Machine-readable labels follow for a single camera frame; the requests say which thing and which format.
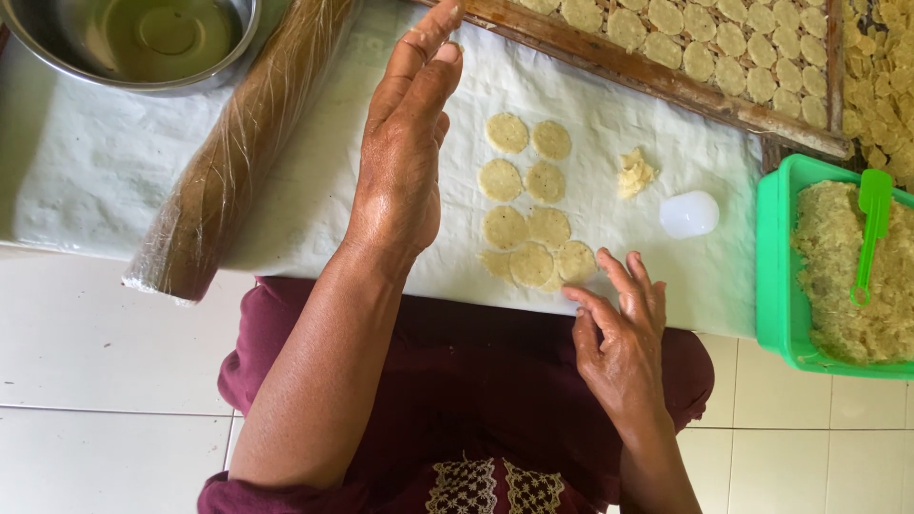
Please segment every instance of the plastic wrap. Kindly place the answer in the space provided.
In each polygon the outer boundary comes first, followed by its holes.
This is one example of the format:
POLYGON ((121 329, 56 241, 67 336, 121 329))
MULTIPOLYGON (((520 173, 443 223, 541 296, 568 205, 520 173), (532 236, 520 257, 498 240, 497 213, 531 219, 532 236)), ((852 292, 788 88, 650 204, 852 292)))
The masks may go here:
POLYGON ((182 303, 203 298, 360 6, 361 0, 292 0, 159 209, 125 285, 182 303))

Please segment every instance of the green spatula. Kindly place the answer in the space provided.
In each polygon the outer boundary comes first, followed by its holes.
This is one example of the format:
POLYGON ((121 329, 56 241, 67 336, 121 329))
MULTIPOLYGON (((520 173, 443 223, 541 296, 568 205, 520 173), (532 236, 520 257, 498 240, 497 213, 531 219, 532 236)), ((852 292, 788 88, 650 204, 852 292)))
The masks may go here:
POLYGON ((863 246, 860 247, 856 284, 851 287, 851 302, 858 307, 869 303, 869 272, 873 267, 876 239, 884 238, 888 233, 888 210, 891 204, 891 175, 877 169, 864 171, 857 205, 866 213, 866 226, 863 231, 863 246))

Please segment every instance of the tiled floor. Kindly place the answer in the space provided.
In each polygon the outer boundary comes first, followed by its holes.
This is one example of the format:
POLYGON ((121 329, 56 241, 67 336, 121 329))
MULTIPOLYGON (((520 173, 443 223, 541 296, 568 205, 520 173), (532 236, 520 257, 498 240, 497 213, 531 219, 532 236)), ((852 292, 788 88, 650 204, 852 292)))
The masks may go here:
MULTIPOLYGON (((195 511, 243 420, 215 388, 249 276, 193 309, 119 285, 120 262, 0 261, 0 511, 195 511)), ((708 514, 914 514, 914 390, 801 373, 702 336, 717 385, 679 435, 708 514)))

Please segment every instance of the metal bowl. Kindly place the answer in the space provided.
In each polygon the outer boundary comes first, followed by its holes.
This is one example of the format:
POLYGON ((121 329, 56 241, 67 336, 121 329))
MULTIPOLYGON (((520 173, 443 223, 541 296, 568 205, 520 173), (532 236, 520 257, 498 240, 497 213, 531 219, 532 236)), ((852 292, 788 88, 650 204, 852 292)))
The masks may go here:
POLYGON ((0 0, 35 55, 77 79, 151 96, 213 89, 241 63, 263 0, 0 0))

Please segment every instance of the fingernail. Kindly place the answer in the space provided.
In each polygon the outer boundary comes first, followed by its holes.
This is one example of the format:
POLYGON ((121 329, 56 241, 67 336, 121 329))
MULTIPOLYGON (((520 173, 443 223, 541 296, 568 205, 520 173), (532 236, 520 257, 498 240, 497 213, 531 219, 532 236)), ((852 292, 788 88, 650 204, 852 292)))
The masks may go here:
POLYGON ((454 43, 453 41, 446 41, 443 45, 441 45, 441 48, 438 48, 438 51, 435 52, 435 57, 431 58, 431 60, 440 60, 453 64, 457 62, 457 59, 459 59, 460 56, 460 45, 454 43))

